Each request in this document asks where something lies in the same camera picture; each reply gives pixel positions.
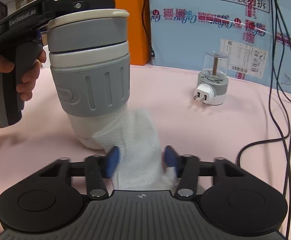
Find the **orange MIUZI cardboard box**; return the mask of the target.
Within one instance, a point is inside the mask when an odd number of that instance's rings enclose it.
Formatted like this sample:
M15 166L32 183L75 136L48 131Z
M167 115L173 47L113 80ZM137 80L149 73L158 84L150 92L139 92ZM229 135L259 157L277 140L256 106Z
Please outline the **orange MIUZI cardboard box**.
M149 0L114 0L116 16L126 18L130 63L144 66L150 60Z

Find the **grey white insulated cup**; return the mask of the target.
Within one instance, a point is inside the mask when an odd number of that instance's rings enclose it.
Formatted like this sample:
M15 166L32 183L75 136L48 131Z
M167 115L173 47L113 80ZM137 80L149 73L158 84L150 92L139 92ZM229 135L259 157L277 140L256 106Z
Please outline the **grey white insulated cup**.
M127 112L130 53L127 22L116 9L60 16L48 23L50 70L62 109L79 141L102 147L93 135Z

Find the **white paper towel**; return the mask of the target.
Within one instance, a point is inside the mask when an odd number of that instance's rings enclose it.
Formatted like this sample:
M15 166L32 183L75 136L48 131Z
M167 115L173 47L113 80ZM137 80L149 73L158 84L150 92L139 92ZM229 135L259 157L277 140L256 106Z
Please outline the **white paper towel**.
M176 173L164 168L162 147L149 113L134 109L92 137L109 152L120 149L120 161L112 176L115 190L174 190Z

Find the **large light blue box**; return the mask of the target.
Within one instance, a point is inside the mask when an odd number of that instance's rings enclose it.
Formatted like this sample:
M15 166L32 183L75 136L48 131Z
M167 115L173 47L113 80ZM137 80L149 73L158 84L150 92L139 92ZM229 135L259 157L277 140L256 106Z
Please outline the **large light blue box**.
M229 58L228 76L291 94L291 0L150 0L153 64L202 70L205 53Z

